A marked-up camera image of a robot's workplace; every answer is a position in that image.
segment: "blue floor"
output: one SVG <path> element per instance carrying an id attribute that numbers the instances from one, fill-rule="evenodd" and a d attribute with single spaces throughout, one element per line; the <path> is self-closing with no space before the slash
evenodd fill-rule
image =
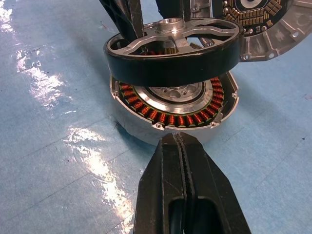
<path id="1" fill-rule="evenodd" d="M 142 1 L 145 23 L 160 18 Z M 98 0 L 0 0 L 0 233 L 128 234 L 154 147 L 112 116 Z M 205 145 L 253 234 L 312 233 L 312 36 L 233 70 L 240 103 Z"/>

